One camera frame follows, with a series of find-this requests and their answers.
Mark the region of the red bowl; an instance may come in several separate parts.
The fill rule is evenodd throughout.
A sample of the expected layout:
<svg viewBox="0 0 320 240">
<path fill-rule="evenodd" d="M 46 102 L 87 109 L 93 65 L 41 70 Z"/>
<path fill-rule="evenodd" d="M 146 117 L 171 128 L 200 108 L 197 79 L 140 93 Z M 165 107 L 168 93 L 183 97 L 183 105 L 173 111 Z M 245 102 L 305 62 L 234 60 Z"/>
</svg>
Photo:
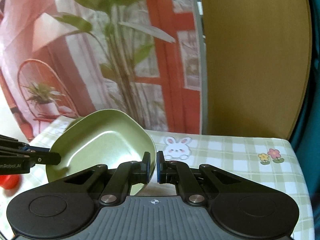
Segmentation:
<svg viewBox="0 0 320 240">
<path fill-rule="evenodd" d="M 18 174 L 0 175 L 0 187 L 5 190 L 15 188 L 21 180 L 21 176 Z"/>
</svg>

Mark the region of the green square plate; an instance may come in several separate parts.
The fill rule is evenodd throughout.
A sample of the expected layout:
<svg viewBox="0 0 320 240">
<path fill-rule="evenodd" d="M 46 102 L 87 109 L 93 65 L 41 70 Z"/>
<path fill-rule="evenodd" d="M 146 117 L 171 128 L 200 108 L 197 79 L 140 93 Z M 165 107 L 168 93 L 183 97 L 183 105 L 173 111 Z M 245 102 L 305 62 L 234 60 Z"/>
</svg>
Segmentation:
<svg viewBox="0 0 320 240">
<path fill-rule="evenodd" d="M 65 131 L 67 131 L 68 129 L 70 129 L 72 126 L 74 126 L 75 124 L 77 124 L 79 121 L 81 121 L 84 117 L 78 117 L 76 119 L 74 119 L 65 129 Z"/>
<path fill-rule="evenodd" d="M 142 161 L 150 153 L 155 169 L 156 146 L 146 131 L 126 113 L 115 109 L 96 111 L 69 127 L 50 149 L 61 156 L 59 165 L 46 166 L 49 182 L 95 165 L 117 168 L 127 161 Z"/>
</svg>

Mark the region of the green plaid bunny tablecloth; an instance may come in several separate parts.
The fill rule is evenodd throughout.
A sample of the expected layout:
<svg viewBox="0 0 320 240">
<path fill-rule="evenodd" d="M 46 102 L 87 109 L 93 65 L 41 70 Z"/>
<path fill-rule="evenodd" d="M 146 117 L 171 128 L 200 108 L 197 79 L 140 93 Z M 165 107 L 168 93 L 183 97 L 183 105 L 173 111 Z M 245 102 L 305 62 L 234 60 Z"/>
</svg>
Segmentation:
<svg viewBox="0 0 320 240">
<path fill-rule="evenodd" d="M 61 116 L 53 121 L 33 141 L 32 146 L 50 148 L 57 138 L 71 126 L 71 118 Z M 157 150 L 163 150 L 167 144 L 165 139 L 173 137 L 176 141 L 190 137 L 187 143 L 191 156 L 187 162 L 198 167 L 208 163 L 241 177 L 253 180 L 268 187 L 283 191 L 291 196 L 299 206 L 299 220 L 293 231 L 293 239 L 316 239 L 315 224 L 310 197 L 298 163 L 290 143 L 277 138 L 244 138 L 221 137 L 210 135 L 192 135 L 148 131 Z M 268 153 L 279 152 L 284 159 L 276 163 Z M 29 174 L 24 174 L 20 188 L 15 192 L 1 188 L 1 233 L 7 239 L 14 236 L 7 221 L 6 208 L 10 200 L 18 193 L 47 183 L 44 165 L 36 165 Z"/>
</svg>

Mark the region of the printed room backdrop cloth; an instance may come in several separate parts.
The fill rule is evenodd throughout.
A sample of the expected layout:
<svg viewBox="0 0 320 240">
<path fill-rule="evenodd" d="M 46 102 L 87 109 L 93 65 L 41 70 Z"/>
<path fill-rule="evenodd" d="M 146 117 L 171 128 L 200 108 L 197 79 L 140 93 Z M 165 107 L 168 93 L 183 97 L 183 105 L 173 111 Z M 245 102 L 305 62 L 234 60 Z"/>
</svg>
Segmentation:
<svg viewBox="0 0 320 240">
<path fill-rule="evenodd" d="M 101 109 L 200 134 L 198 1 L 1 0 L 1 87 L 26 139 Z"/>
</svg>

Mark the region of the wooden headboard panel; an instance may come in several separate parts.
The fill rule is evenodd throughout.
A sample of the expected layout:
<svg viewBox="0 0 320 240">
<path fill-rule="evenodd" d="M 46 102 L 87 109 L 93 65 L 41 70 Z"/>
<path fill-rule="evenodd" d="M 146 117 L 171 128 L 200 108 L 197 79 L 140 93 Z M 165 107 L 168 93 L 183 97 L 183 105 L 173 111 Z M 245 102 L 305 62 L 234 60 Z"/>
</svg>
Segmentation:
<svg viewBox="0 0 320 240">
<path fill-rule="evenodd" d="M 308 83 L 308 0 L 202 0 L 208 135 L 289 139 Z"/>
</svg>

